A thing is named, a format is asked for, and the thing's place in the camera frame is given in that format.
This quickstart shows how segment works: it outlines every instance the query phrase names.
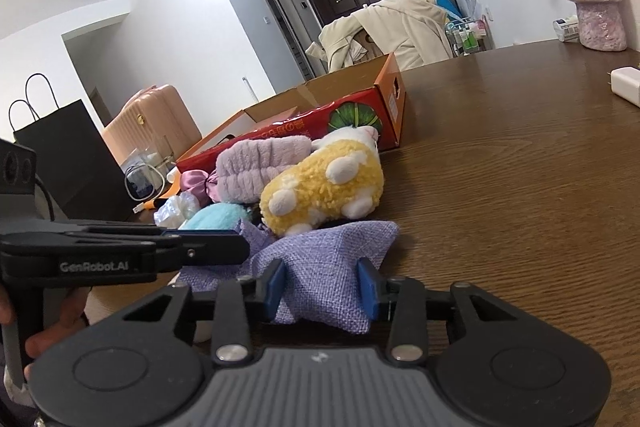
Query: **screw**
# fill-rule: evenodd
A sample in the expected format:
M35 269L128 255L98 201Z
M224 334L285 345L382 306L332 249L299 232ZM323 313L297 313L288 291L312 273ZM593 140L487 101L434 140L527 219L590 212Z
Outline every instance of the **screw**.
M422 356L422 350L414 344L401 344L391 349L391 356L398 362L415 362Z
M249 350L240 344L226 344L216 350L216 356L222 362L240 362L249 354Z

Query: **plastic bag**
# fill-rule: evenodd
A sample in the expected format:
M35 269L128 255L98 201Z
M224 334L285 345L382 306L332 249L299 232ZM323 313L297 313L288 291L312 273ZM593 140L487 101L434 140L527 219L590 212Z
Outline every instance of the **plastic bag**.
M182 192L166 200L154 214L154 221L158 227L178 229L185 221L195 216L199 209L198 198L190 192Z

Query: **light blue plush toy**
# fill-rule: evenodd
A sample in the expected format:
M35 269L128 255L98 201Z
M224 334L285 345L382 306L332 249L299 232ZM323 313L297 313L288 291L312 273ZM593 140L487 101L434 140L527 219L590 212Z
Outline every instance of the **light blue plush toy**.
M233 230L239 219L251 219L251 211L241 204L214 203L199 210L182 230Z

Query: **beige coat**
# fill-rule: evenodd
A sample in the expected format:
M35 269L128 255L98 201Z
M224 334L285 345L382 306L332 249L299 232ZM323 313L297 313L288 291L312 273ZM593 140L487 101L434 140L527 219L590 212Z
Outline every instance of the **beige coat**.
M396 54L402 71L452 58L444 33L447 15L435 2L382 0L328 24L319 40L329 71L353 64L353 36L363 28L383 53ZM318 57L319 46L312 47L308 53Z

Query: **bottle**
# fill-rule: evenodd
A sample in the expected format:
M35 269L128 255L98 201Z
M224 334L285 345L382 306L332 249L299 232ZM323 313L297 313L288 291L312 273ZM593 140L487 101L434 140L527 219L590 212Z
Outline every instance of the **bottle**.
M456 39L456 51L458 55L460 55L460 48L462 48L463 45L462 45L462 36L460 36L460 31L458 29L453 30L453 38Z
M465 29L466 29L466 40L467 40L465 51L467 53L478 53L478 51L480 51L480 48L478 47L478 39L476 39L475 33L471 31L468 25L466 25Z
M462 39L462 47L465 50L465 55L471 53L471 43L469 41L469 33L466 31L466 27L460 28L460 38Z

